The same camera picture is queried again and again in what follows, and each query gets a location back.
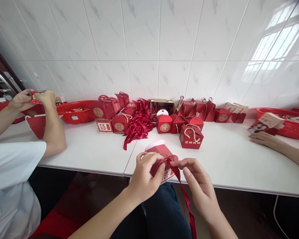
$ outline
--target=person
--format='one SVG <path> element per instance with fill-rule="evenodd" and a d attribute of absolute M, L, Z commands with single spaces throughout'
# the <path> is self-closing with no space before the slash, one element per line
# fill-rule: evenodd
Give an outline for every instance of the person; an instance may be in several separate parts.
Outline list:
<path fill-rule="evenodd" d="M 192 238 L 173 185 L 166 182 L 160 186 L 165 164 L 154 177 L 150 174 L 156 160 L 162 159 L 163 156 L 154 152 L 140 153 L 130 184 L 69 238 Z M 194 205 L 206 220 L 212 238 L 237 239 L 220 210 L 211 179 L 199 162 L 185 158 L 171 162 L 171 166 L 183 170 Z"/>
<path fill-rule="evenodd" d="M 282 153 L 299 165 L 299 149 L 266 132 L 253 133 L 249 137 L 252 142 L 265 145 Z"/>
<path fill-rule="evenodd" d="M 33 106 L 29 103 L 30 91 L 33 90 L 17 94 L 0 111 L 0 135 L 20 112 Z M 66 141 L 53 91 L 35 97 L 46 113 L 43 140 L 0 143 L 0 238 L 4 239 L 28 238 L 53 209 L 76 173 L 36 168 L 42 158 L 64 151 Z"/>

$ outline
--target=white tiled wall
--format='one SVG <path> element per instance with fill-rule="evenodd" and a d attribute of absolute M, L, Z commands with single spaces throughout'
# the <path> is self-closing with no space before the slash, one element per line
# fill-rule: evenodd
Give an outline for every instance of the white tiled wall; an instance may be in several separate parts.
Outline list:
<path fill-rule="evenodd" d="M 0 0 L 0 52 L 69 102 L 299 106 L 299 0 Z"/>

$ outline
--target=red cloth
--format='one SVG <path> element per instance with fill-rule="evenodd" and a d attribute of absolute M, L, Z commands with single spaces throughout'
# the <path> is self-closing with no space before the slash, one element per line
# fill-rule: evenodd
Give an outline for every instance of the red cloth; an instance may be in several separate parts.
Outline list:
<path fill-rule="evenodd" d="M 126 131 L 123 148 L 127 149 L 127 144 L 135 139 L 147 138 L 149 132 L 156 127 L 156 116 L 150 113 L 150 100 L 140 98 L 133 101 L 136 104 L 135 115 Z"/>

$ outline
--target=cardboard box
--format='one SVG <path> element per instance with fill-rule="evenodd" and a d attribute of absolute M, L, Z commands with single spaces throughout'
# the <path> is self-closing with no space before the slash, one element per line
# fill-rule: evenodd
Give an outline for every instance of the cardboard box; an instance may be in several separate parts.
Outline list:
<path fill-rule="evenodd" d="M 96 121 L 97 127 L 99 128 L 100 133 L 113 133 L 113 127 L 110 120 L 108 121 Z"/>
<path fill-rule="evenodd" d="M 203 138 L 202 132 L 197 127 L 189 125 L 182 126 L 179 135 L 182 148 L 199 149 Z"/>
<path fill-rule="evenodd" d="M 175 104 L 173 100 L 169 99 L 151 99 L 150 100 L 150 112 L 152 115 L 156 115 L 161 109 L 165 109 L 169 112 L 169 115 L 175 112 Z"/>
<path fill-rule="evenodd" d="M 172 114 L 170 116 L 173 120 L 173 125 L 172 125 L 172 134 L 179 134 L 180 133 L 180 128 L 182 125 L 187 124 L 187 121 L 182 115 L 177 115 L 177 114 Z"/>
<path fill-rule="evenodd" d="M 227 109 L 216 109 L 214 122 L 216 123 L 227 123 L 232 113 Z"/>
<path fill-rule="evenodd" d="M 279 129 L 283 128 L 283 122 L 284 119 L 279 118 L 273 113 L 265 113 L 249 127 L 248 131 L 250 133 L 263 131 L 271 135 L 276 135 Z"/>

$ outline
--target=red ribbon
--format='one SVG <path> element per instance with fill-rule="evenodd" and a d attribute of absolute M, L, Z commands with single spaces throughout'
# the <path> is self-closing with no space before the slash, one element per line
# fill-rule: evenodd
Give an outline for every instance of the red ribbon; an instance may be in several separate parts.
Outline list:
<path fill-rule="evenodd" d="M 194 218 L 194 215 L 192 214 L 192 212 L 190 211 L 190 207 L 189 207 L 190 200 L 189 200 L 188 194 L 187 194 L 185 188 L 183 187 L 182 182 L 180 181 L 180 171 L 179 171 L 178 167 L 171 166 L 170 162 L 171 162 L 171 160 L 168 159 L 167 160 L 167 165 L 173 171 L 173 173 L 175 174 L 175 176 L 177 177 L 177 179 L 180 183 L 183 195 L 184 195 L 185 200 L 186 200 L 186 205 L 187 205 L 187 208 L 188 208 L 188 211 L 189 211 L 189 225 L 190 225 L 190 229 L 192 230 L 193 239 L 197 239 L 195 218 Z"/>

